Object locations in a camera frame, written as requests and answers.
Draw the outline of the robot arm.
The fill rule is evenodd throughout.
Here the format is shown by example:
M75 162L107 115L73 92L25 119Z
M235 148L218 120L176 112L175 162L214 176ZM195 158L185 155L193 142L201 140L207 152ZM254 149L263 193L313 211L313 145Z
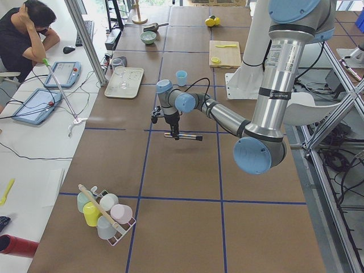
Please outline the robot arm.
M291 99L305 45L323 42L334 31L335 1L269 1L268 37L271 41L252 120L245 119L207 94L174 88L170 80L156 85L159 106L151 113L156 123L164 118L169 136L181 139L181 113L197 109L235 135L233 156L243 171L258 175L278 165L286 156L281 125Z

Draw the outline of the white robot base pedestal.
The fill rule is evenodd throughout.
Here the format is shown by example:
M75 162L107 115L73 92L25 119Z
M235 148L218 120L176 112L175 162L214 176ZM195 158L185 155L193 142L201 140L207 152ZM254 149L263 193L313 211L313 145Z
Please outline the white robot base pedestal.
M263 63L270 37L268 34L271 17L267 0L257 1L250 31L243 53L241 66L234 73L225 75L226 92L229 100L255 100L263 81Z

